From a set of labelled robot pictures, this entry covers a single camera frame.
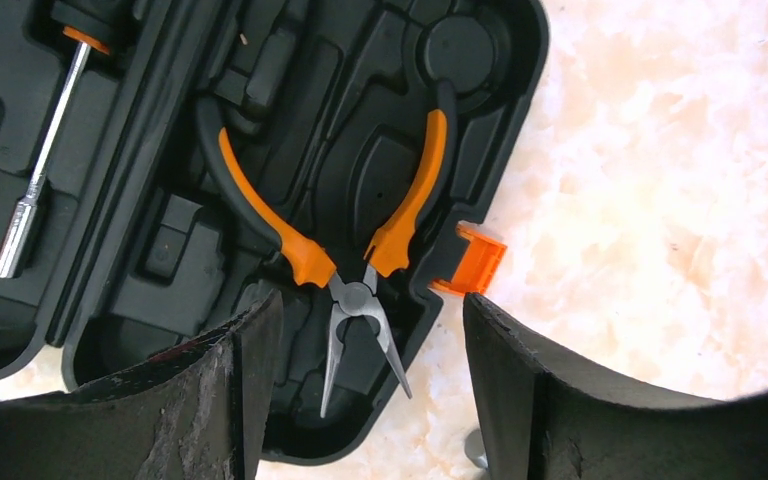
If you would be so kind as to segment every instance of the orange pliers grip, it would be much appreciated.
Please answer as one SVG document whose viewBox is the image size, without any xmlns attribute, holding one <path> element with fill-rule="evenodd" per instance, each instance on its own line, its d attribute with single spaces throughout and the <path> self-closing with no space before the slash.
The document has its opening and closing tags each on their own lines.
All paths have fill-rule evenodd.
<svg viewBox="0 0 768 480">
<path fill-rule="evenodd" d="M 428 113 L 425 147 L 416 177 L 399 208 L 375 232 L 366 251 L 369 264 L 385 278 L 410 265 L 410 242 L 451 171 L 458 129 L 457 99 L 450 82 L 438 82 L 435 102 L 435 108 Z"/>
<path fill-rule="evenodd" d="M 319 244 L 284 221 L 258 195 L 234 155 L 216 101 L 200 99 L 196 104 L 196 117 L 205 163 L 225 201 L 256 233 L 281 251 L 293 268 L 297 285 L 312 283 L 325 288 L 337 266 Z"/>
</svg>

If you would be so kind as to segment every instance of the orange latch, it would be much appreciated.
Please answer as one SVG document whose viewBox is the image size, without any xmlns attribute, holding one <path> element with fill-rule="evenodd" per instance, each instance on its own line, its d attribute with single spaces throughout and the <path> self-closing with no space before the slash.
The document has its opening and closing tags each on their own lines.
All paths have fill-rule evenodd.
<svg viewBox="0 0 768 480">
<path fill-rule="evenodd" d="M 469 241 L 463 260 L 451 281 L 434 280 L 431 288 L 460 297 L 467 293 L 484 294 L 496 276 L 508 246 L 464 225 L 458 225 L 457 232 Z"/>
</svg>

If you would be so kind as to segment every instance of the white marble surface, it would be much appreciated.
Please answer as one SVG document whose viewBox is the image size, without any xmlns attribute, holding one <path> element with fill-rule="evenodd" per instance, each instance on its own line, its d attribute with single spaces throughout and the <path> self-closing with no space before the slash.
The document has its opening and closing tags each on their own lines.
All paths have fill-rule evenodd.
<svg viewBox="0 0 768 480">
<path fill-rule="evenodd" d="M 488 296 L 636 378 L 731 398 L 768 388 L 768 2 L 545 0 L 544 77 L 485 230 Z M 473 479 L 460 304 L 447 300 L 366 442 L 271 479 Z M 62 388 L 46 350 L 0 398 Z"/>
</svg>

